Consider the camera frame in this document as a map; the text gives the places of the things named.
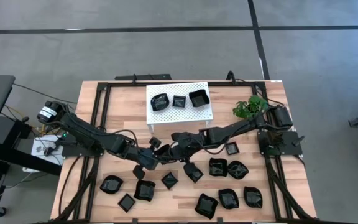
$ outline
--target white perforated shelf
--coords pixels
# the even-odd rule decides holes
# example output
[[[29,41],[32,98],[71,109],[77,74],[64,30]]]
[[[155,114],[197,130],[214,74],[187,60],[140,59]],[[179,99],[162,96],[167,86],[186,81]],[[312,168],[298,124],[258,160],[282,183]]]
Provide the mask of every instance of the white perforated shelf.
[[[189,121],[212,121],[212,102],[208,105],[203,105],[195,108],[193,107],[189,99],[189,92],[201,89],[204,89],[209,99],[211,99],[211,97],[209,96],[207,82],[146,86],[147,124],[167,124]],[[155,95],[161,93],[166,93],[168,95],[170,105],[162,111],[153,111],[150,101]],[[174,95],[186,97],[186,105],[184,108],[172,106]]]

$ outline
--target black metal frame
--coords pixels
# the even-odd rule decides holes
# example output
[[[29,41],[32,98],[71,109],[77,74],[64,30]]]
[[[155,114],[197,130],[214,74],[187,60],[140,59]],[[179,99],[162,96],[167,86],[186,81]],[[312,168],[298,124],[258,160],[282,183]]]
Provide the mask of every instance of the black metal frame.
[[[257,88],[259,88],[262,92],[262,96],[263,98],[265,98],[267,100],[267,92],[266,92],[266,87],[265,87],[265,82],[261,81],[261,82],[237,82],[234,74],[232,72],[229,72],[229,74],[226,77],[227,80],[230,80],[231,82],[208,82],[209,86],[249,86],[252,89],[252,94],[253,95],[257,95]],[[93,126],[96,125],[96,117],[98,114],[98,108],[99,108],[99,102],[100,102],[100,97],[101,97],[101,93],[102,91],[105,91],[105,97],[104,97],[104,102],[103,102],[103,108],[102,108],[102,112],[101,112],[101,121],[100,121],[100,127],[101,128],[105,128],[106,125],[106,118],[107,118],[107,110],[108,110],[108,105],[109,105],[109,99],[110,99],[110,95],[111,95],[111,88],[116,88],[116,87],[142,87],[142,86],[147,86],[147,85],[160,85],[160,84],[172,84],[172,83],[182,83],[182,82],[161,82],[161,81],[156,81],[156,82],[137,82],[135,80],[131,81],[131,82],[122,82],[122,83],[106,83],[106,82],[100,82],[98,83],[98,87],[96,90],[96,96],[95,96],[95,101],[94,101],[94,106],[93,106],[93,112],[92,112],[92,117],[91,117],[91,124]],[[272,118],[270,115],[268,115],[268,122],[272,122]],[[265,162],[270,163],[270,156],[265,154],[264,155],[265,158]],[[99,157],[95,157],[94,158],[94,162],[99,162]],[[283,166],[282,166],[282,161],[280,156],[276,156],[275,157],[275,162],[277,165],[277,170],[279,173],[279,178],[280,180],[283,182],[284,185],[286,185],[285,183],[285,176],[284,176],[284,171],[283,171]],[[89,157],[85,157],[84,158],[84,162],[83,162],[83,167],[81,170],[81,176],[80,176],[80,183],[79,183],[79,187],[82,186],[83,181],[85,180],[86,177],[86,173],[87,173],[87,168],[88,168],[88,163],[89,163]],[[273,203],[273,209],[274,209],[274,214],[275,214],[275,218],[276,220],[279,220],[281,218],[281,214],[280,214],[280,207],[278,204],[278,199],[277,199],[277,191],[275,188],[275,184],[273,179],[268,175],[268,182],[269,182],[269,187],[270,187],[270,193],[272,196],[272,203]],[[86,204],[86,214],[85,214],[85,219],[90,220],[91,218],[91,212],[92,212],[92,206],[93,206],[93,197],[94,197],[94,188],[95,188],[95,184],[96,184],[96,179],[94,179],[90,185],[89,188],[89,195],[88,195],[88,201]],[[284,202],[285,202],[285,208],[286,208],[286,212],[287,212],[287,218],[293,218],[292,215],[292,209],[290,208],[287,200],[284,198]],[[74,211],[74,216],[73,219],[79,219],[79,210],[80,210],[80,205],[81,203],[78,203],[75,211]]]

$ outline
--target cable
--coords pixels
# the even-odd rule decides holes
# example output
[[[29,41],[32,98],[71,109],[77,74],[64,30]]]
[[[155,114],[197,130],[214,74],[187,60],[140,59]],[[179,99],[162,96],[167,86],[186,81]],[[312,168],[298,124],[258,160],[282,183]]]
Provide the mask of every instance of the cable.
[[[240,78],[237,78],[236,80],[239,80],[239,81],[242,81],[242,82],[246,82],[245,80],[242,80],[242,79],[240,79]],[[257,92],[260,96],[263,97],[263,94],[262,94],[261,92],[259,92],[258,90],[256,90],[256,92]],[[266,97],[266,99],[269,100],[269,101],[271,101],[271,102],[278,103],[278,104],[284,106],[284,104],[283,104],[282,102],[275,101],[275,100],[271,100],[271,99],[269,99],[269,98],[267,98],[267,97]]]
[[[31,132],[34,134],[34,137],[35,137],[34,139],[36,140],[36,138],[38,138],[38,141],[41,142],[41,144],[44,146],[45,150],[47,150],[48,147],[43,143],[43,140],[41,140],[40,137],[38,135],[36,135],[32,129],[31,129]],[[51,154],[50,156],[53,156],[56,159],[56,161],[59,163],[59,165],[62,166],[59,159],[55,155]]]
[[[109,135],[114,135],[114,134],[121,133],[121,132],[129,132],[129,133],[131,133],[131,134],[134,136],[135,143],[136,143],[136,147],[139,147],[139,144],[138,144],[138,142],[137,142],[136,134],[135,134],[133,131],[131,131],[131,130],[123,129],[123,130],[115,131],[115,132],[113,132],[113,133],[97,133],[97,132],[95,132],[95,131],[93,131],[93,130],[90,130],[90,129],[88,129],[88,128],[82,126],[82,124],[77,123],[77,121],[71,117],[70,109],[68,109],[67,107],[64,107],[64,106],[63,106],[63,110],[64,110],[64,112],[67,113],[68,117],[71,119],[71,121],[72,121],[73,123],[75,123],[77,126],[83,128],[84,130],[87,130],[87,131],[89,131],[89,132],[91,132],[92,134],[95,134],[95,135],[98,135],[98,136],[109,136]]]
[[[24,118],[24,115],[22,113],[20,113],[18,110],[16,110],[15,108],[13,107],[10,107],[10,106],[7,106],[7,105],[4,105],[7,110],[12,114],[13,117],[16,118],[16,116],[14,116],[14,114],[12,113],[12,111],[15,111],[18,115],[20,115],[20,117],[23,119]]]
[[[303,159],[299,155],[293,155],[293,156],[295,156],[295,158],[299,159],[299,161],[301,161],[301,163],[303,164],[303,167],[306,168],[305,162],[303,161]]]
[[[19,184],[22,184],[22,183],[24,183],[24,182],[31,182],[31,181],[33,181],[33,180],[35,180],[35,179],[38,179],[38,178],[40,178],[40,177],[44,177],[44,176],[48,175],[48,174],[44,174],[44,175],[40,175],[40,176],[38,176],[38,177],[34,177],[34,178],[31,179],[31,180],[26,180],[26,179],[29,178],[30,175],[32,175],[32,174],[33,174],[33,173],[29,173],[29,174],[28,174],[26,177],[24,177],[20,182],[14,184],[14,185],[12,185],[12,186],[5,187],[5,189],[11,189],[11,188],[14,188],[14,187],[16,187],[16,186],[18,186]]]
[[[63,184],[62,192],[60,192],[60,199],[59,199],[59,215],[61,215],[61,214],[62,214],[62,198],[63,198],[63,192],[65,191],[65,188],[66,188],[66,184],[67,184],[68,176],[70,176],[71,171],[73,170],[74,165],[77,163],[77,161],[78,161],[78,159],[79,159],[79,158],[80,158],[80,157],[78,156],[78,157],[74,160],[74,162],[73,162],[73,164],[71,165],[71,167],[69,168],[68,173],[67,173],[67,176],[66,176],[66,179],[65,179],[65,182],[64,182],[64,184]]]
[[[72,102],[72,101],[62,100],[62,99],[59,99],[59,98],[56,98],[56,97],[50,96],[50,95],[45,94],[45,93],[41,93],[41,92],[39,92],[39,91],[37,91],[37,90],[33,90],[33,89],[29,88],[29,87],[22,86],[22,85],[19,85],[19,84],[16,84],[16,83],[13,83],[13,85],[15,85],[15,86],[19,86],[19,87],[22,87],[22,88],[25,88],[25,89],[27,89],[27,90],[30,90],[30,91],[36,92],[36,93],[38,93],[38,94],[41,94],[41,95],[43,95],[43,96],[47,96],[47,97],[52,98],[52,99],[55,99],[55,100],[60,100],[60,101],[66,102],[66,103],[73,103],[73,104],[77,104],[77,102]]]

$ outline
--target black cable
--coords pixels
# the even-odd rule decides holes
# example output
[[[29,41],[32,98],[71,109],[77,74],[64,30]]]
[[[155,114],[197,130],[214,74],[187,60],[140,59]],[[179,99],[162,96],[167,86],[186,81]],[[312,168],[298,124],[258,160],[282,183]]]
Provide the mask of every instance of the black cable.
[[[16,122],[15,120],[13,120],[13,118],[11,118],[10,116],[4,114],[2,111],[1,111],[1,114],[4,115],[6,118],[10,119],[11,121]]]
[[[138,144],[138,142],[137,142],[136,134],[135,134],[133,131],[131,131],[131,130],[123,129],[123,130],[115,131],[115,132],[113,132],[113,133],[97,133],[96,131],[90,130],[90,129],[88,129],[88,128],[82,126],[82,124],[77,123],[77,121],[76,121],[74,118],[71,117],[70,109],[68,109],[67,107],[63,106],[63,111],[67,113],[67,115],[68,115],[68,117],[71,119],[71,121],[72,121],[73,123],[75,123],[77,126],[83,128],[84,130],[87,130],[87,131],[91,132],[92,134],[98,135],[98,136],[109,136],[109,135],[115,135],[115,134],[121,133],[121,132],[129,132],[129,133],[131,133],[131,134],[134,136],[135,143],[136,143],[136,147],[139,147],[139,144]]]
[[[5,105],[5,107],[7,108],[7,110],[11,113],[11,115],[16,119],[16,120],[19,120],[19,119],[17,119],[17,117],[15,116],[15,114],[11,111],[11,109],[9,108],[9,107],[7,107],[6,105]]]
[[[74,165],[77,163],[77,161],[78,161],[78,159],[79,159],[79,158],[80,158],[80,157],[78,156],[78,157],[74,160],[74,162],[73,162],[73,164],[71,165],[71,167],[69,168],[68,173],[67,173],[67,176],[66,176],[66,179],[65,179],[65,182],[64,182],[64,184],[63,184],[62,192],[60,192],[60,199],[59,199],[59,215],[61,215],[61,214],[62,214],[62,198],[63,198],[63,192],[65,191],[65,188],[66,188],[66,184],[67,184],[68,176],[70,176],[71,171],[73,170]]]
[[[66,103],[74,103],[74,104],[77,104],[77,102],[72,102],[72,101],[62,100],[62,99],[59,99],[59,98],[56,98],[56,97],[50,96],[50,95],[45,94],[45,93],[41,93],[40,91],[33,90],[33,89],[29,88],[29,87],[22,86],[22,85],[19,85],[19,84],[16,84],[16,83],[13,83],[13,85],[15,85],[15,86],[19,86],[19,87],[22,87],[22,88],[25,88],[25,89],[27,89],[27,90],[30,90],[30,91],[36,92],[36,93],[38,93],[38,94],[41,94],[41,95],[43,95],[43,96],[47,96],[47,97],[52,98],[52,99],[55,99],[55,100],[60,100],[60,101],[66,102]]]
[[[14,184],[14,185],[12,185],[12,186],[5,187],[5,189],[11,189],[11,188],[14,188],[14,187],[18,186],[19,184],[22,184],[22,183],[24,183],[24,182],[31,182],[31,181],[33,181],[33,180],[35,180],[35,179],[40,178],[40,177],[45,177],[46,175],[48,175],[48,174],[44,174],[44,175],[40,175],[40,176],[38,176],[38,177],[34,177],[34,178],[33,178],[33,179],[31,179],[31,180],[22,180],[22,181],[20,181],[20,182],[18,182],[18,183],[16,183],[16,184]]]
[[[303,159],[299,155],[293,155],[293,156],[295,156],[295,158],[299,159],[299,161],[301,161],[301,163],[303,164],[303,167],[306,168],[305,162],[303,161]]]

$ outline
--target wooden tabletop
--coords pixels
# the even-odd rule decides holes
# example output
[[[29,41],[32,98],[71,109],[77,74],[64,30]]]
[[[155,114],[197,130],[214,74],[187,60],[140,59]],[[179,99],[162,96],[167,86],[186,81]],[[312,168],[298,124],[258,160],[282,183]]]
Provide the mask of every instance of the wooden tabletop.
[[[79,118],[90,122],[94,98],[96,94],[97,81],[83,82],[81,87],[76,114]],[[282,82],[266,81],[267,94],[272,100],[281,101],[287,104],[284,86]],[[148,147],[152,135],[146,125],[146,87],[115,87],[111,90],[109,99],[108,116],[106,129],[109,132],[120,129],[133,130],[138,138],[139,146]],[[209,88],[214,120],[213,126],[227,126],[235,123],[239,119],[232,114],[232,108],[239,100],[247,101],[252,95],[250,87],[246,86],[211,86]],[[104,98],[101,96],[99,114],[96,124],[100,123],[101,108]],[[170,144],[171,133],[188,131],[197,133],[200,128],[205,128],[205,123],[186,123],[186,124],[161,124],[155,125],[154,136],[162,141],[162,145]],[[242,134],[231,141],[235,141],[240,153],[227,155],[226,151],[212,156],[213,158],[224,158],[228,162],[238,160],[244,163],[249,169],[249,173],[241,180],[236,180],[229,175],[227,177],[212,177],[209,175],[210,154],[200,151],[191,157],[191,162],[204,173],[197,183],[193,183],[183,171],[183,163],[158,165],[155,171],[146,171],[144,180],[151,180],[156,183],[154,197],[151,202],[136,200],[133,208],[126,213],[118,206],[118,201],[128,193],[133,196],[136,188],[137,179],[132,173],[135,162],[125,161],[110,154],[104,154],[100,159],[96,191],[94,195],[92,222],[131,222],[132,218],[138,218],[139,222],[207,222],[208,218],[195,212],[198,197],[204,193],[214,197],[219,201],[218,190],[233,189],[239,197],[240,207],[237,209],[226,210],[218,205],[212,222],[217,217],[223,217],[225,222],[251,222],[251,221],[274,221],[272,199],[270,197],[269,184],[264,158],[259,154],[259,147],[256,131]],[[56,191],[55,202],[52,209],[51,218],[58,216],[58,203],[63,183],[66,179],[68,170],[74,158],[66,159],[60,175],[58,189]],[[78,188],[81,174],[81,158],[74,166],[68,178],[68,183],[63,194],[62,209],[64,209]],[[312,217],[316,216],[313,200],[308,185],[305,169],[300,161],[293,156],[282,156],[283,169],[287,179],[288,189],[296,201]],[[161,182],[161,178],[167,173],[172,172],[179,182],[170,190]],[[124,183],[114,195],[109,195],[99,189],[103,179],[108,175],[120,177]],[[263,208],[250,208],[246,205],[243,196],[243,188],[257,187],[263,196]],[[281,192],[277,189],[278,200],[282,217],[285,217],[285,207]],[[80,218],[85,215],[85,203],[88,193],[82,199]]]

